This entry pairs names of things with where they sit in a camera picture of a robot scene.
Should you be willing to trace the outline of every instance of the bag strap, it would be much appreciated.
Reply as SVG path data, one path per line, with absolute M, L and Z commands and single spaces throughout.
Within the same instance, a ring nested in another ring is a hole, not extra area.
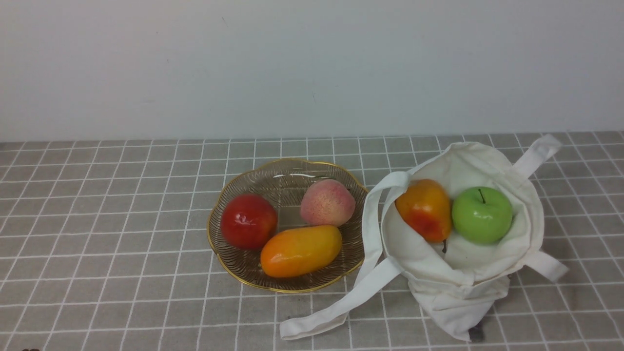
M 324 310 L 307 317 L 289 319 L 280 324 L 283 340 L 294 340 L 320 334 L 342 325 L 350 310 L 368 301 L 397 275 L 403 272 L 392 258 L 386 258 L 363 277 L 352 291 Z
M 536 251 L 525 257 L 524 263 L 553 283 L 569 270 L 561 262 L 542 251 Z
M 537 171 L 547 159 L 556 154 L 559 149 L 561 149 L 561 142 L 551 134 L 546 134 L 531 144 L 527 152 L 520 157 L 513 168 L 523 179 L 528 179 L 531 174 L 535 173 L 535 171 Z
M 382 179 L 366 196 L 362 213 L 364 262 L 355 280 L 354 289 L 332 306 L 307 317 L 289 319 L 280 324 L 283 340 L 293 340 L 319 334 L 344 323 L 347 313 L 363 304 L 402 272 L 400 265 L 386 259 L 377 265 L 383 253 L 379 230 L 379 201 L 386 189 L 402 193 L 409 185 L 407 172 L 392 172 Z

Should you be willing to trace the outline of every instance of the table surface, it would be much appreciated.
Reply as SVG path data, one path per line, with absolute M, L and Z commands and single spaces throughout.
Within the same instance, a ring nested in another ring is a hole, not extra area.
M 331 305 L 356 274 L 310 294 L 242 285 L 206 219 L 230 179 L 280 157 L 337 163 L 370 188 L 452 142 L 514 162 L 540 134 L 0 144 L 0 350 L 622 350 L 624 137 L 553 135 L 564 146 L 532 182 L 544 251 L 570 272 L 514 274 L 479 344 L 445 334 L 404 278 L 341 327 L 283 341 L 279 322 Z

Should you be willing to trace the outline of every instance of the gold rim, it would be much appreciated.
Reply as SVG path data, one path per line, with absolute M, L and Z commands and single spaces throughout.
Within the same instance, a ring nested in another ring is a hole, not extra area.
M 223 189 L 221 190 L 221 192 L 219 193 L 219 197 L 217 198 L 217 201 L 215 202 L 215 206 L 221 202 L 221 198 L 223 196 L 223 190 L 226 189 L 232 182 L 234 182 L 235 180 L 250 174 L 250 173 L 254 173 L 257 172 L 258 170 L 267 167 L 271 164 L 274 164 L 276 162 L 283 162 L 283 161 L 299 161 L 299 162 L 304 162 L 307 164 L 324 164 L 327 166 L 332 166 L 332 167 L 336 167 L 338 169 L 340 169 L 341 171 L 347 173 L 351 178 L 353 178 L 353 180 L 355 181 L 356 185 L 358 187 L 360 187 L 366 194 L 368 194 L 368 189 L 359 182 L 359 180 L 355 177 L 355 175 L 353 175 L 353 173 L 351 173 L 350 171 L 348 171 L 347 169 L 345 169 L 342 166 L 339 166 L 337 164 L 333 164 L 331 162 L 323 162 L 323 161 L 308 161 L 305 159 L 298 159 L 298 158 L 283 158 L 283 159 L 278 159 L 275 161 L 271 161 L 271 162 L 267 162 L 266 164 L 263 164 L 262 166 L 256 168 L 256 169 L 252 169 L 251 171 L 247 171 L 244 173 L 241 173 L 239 175 L 237 175 L 236 177 L 234 177 L 232 180 L 230 180 L 227 184 L 225 184 L 225 187 L 223 187 Z M 226 272 L 228 272 L 232 277 L 236 278 L 239 282 L 245 284 L 245 285 L 249 285 L 250 287 L 255 287 L 258 289 L 262 289 L 262 290 L 268 290 L 268 291 L 274 291 L 274 292 L 281 292 L 281 293 L 286 293 L 286 294 L 297 294 L 297 293 L 303 293 L 303 292 L 312 292 L 315 290 L 319 290 L 325 287 L 330 286 L 331 284 L 339 281 L 340 279 L 344 278 L 345 276 L 349 275 L 350 273 L 352 273 L 354 270 L 358 269 L 360 266 L 362 266 L 362 263 L 364 262 L 364 259 L 361 259 L 353 268 L 345 271 L 344 273 L 342 273 L 340 276 L 338 276 L 337 278 L 335 278 L 334 280 L 327 282 L 323 285 L 319 285 L 317 287 L 313 287 L 310 289 L 303 289 L 303 290 L 284 290 L 284 289 L 276 289 L 276 288 L 271 288 L 271 287 L 265 287 L 262 285 L 258 285 L 258 284 L 254 284 L 252 282 L 248 282 L 245 279 L 242 279 L 241 277 L 237 276 L 235 273 L 233 273 L 223 262 L 221 255 L 217 252 L 217 250 L 215 249 L 214 243 L 212 242 L 212 239 L 210 238 L 210 221 L 212 220 L 212 215 L 214 214 L 215 208 L 213 207 L 213 209 L 210 211 L 210 215 L 208 216 L 208 221 L 206 224 L 206 235 L 208 237 L 208 243 L 210 244 L 210 248 L 212 249 L 212 252 L 217 256 L 217 259 L 219 260 L 219 264 L 221 264 L 221 266 L 223 267 L 223 269 L 225 269 Z

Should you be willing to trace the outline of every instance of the canvas tote bag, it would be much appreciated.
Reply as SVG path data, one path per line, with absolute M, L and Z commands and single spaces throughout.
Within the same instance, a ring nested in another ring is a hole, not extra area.
M 324 310 L 282 322 L 281 338 L 300 339 L 343 324 L 350 310 L 402 275 L 418 304 L 440 328 L 459 340 L 469 341 L 468 330 L 481 321 L 495 300 L 507 295 L 507 275 L 526 265 L 554 282 L 567 271 L 560 262 L 540 251 L 544 211 L 529 181 L 531 174 L 560 147 L 553 136 L 543 136 L 512 165 L 493 147 L 458 142 L 409 171 L 388 174 L 364 203 L 365 258 L 353 290 Z M 514 209 L 511 229 L 497 244 L 485 246 L 452 233 L 443 254 L 442 245 L 428 244 L 401 219 L 394 206 L 410 182 L 427 178 L 438 181 L 451 199 L 474 186 L 500 190 Z M 378 204 L 384 190 L 388 191 L 380 221 Z M 382 253 L 386 258 L 378 264 Z

